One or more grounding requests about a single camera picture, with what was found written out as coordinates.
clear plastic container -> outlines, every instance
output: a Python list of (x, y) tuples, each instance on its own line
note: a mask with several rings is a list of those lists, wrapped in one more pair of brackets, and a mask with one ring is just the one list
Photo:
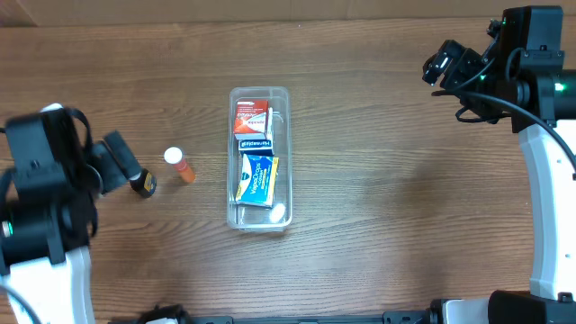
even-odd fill
[[(236, 191), (242, 169), (234, 120), (238, 100), (266, 99), (274, 108), (274, 156), (279, 158), (272, 208), (236, 203)], [(228, 224), (233, 229), (282, 231), (292, 222), (292, 134), (290, 131), (290, 94), (283, 87), (240, 87), (230, 93), (228, 129)]]

wooden table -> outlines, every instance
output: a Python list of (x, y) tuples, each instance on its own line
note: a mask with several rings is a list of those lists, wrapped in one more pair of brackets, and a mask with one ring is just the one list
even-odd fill
[[(445, 39), (482, 52), (488, 19), (0, 29), (0, 121), (60, 102), (94, 137), (120, 130), (158, 176), (97, 203), (99, 323), (155, 303), (237, 318), (374, 314), (527, 289), (532, 217), (509, 121), (456, 122), (421, 66)], [(564, 20), (564, 34), (576, 19)], [(565, 38), (574, 68), (576, 40)], [(236, 86), (292, 94), (293, 224), (229, 229), (227, 120)], [(197, 173), (183, 185), (162, 153)], [(2, 168), (12, 164), (0, 142)], [(13, 322), (6, 302), (2, 322)]]

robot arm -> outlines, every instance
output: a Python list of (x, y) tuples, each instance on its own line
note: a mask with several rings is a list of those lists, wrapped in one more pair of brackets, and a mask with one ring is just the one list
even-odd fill
[[(53, 265), (47, 257), (12, 265), (4, 284), (17, 291), (42, 323), (94, 324), (90, 298), (90, 251), (79, 247), (66, 262)], [(18, 323), (34, 324), (29, 312), (9, 298)]]
[[(84, 146), (73, 118), (86, 126)], [(129, 181), (150, 197), (156, 179), (140, 167), (118, 131), (93, 143), (87, 119), (77, 110), (58, 106), (17, 117), (4, 132), (15, 168), (0, 179), (3, 284), (31, 305), (41, 323), (95, 323), (87, 229), (91, 224), (95, 235), (95, 199)], [(144, 185), (144, 176), (150, 183)], [(7, 202), (11, 182), (19, 200)], [(19, 323), (37, 322), (14, 297), (10, 303)]]
[[(576, 149), (576, 121), (558, 121), (556, 132)], [(576, 296), (576, 217), (573, 208), (576, 181), (566, 155), (550, 135), (537, 125), (522, 130), (534, 217), (534, 266), (530, 292), (558, 300), (560, 294)]]
[[(460, 99), (458, 121), (511, 117), (526, 159), (535, 233), (530, 292), (433, 302), (428, 313), (438, 323), (576, 322), (576, 71), (563, 70), (562, 19), (558, 6), (508, 9), (490, 23), (493, 42), (482, 55), (447, 40), (423, 67), (432, 86), (445, 74), (445, 90), (433, 95)], [(478, 118), (461, 118), (466, 111)]]

green light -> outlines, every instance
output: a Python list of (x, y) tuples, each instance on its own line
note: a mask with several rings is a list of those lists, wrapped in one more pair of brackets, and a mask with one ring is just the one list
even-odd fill
[(556, 91), (564, 91), (566, 89), (566, 85), (561, 83), (554, 84), (554, 90)]

red medicine box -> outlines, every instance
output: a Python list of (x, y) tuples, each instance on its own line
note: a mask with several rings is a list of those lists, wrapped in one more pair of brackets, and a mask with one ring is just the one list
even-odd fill
[(237, 102), (234, 122), (234, 135), (237, 140), (265, 140), (267, 123), (267, 100)]

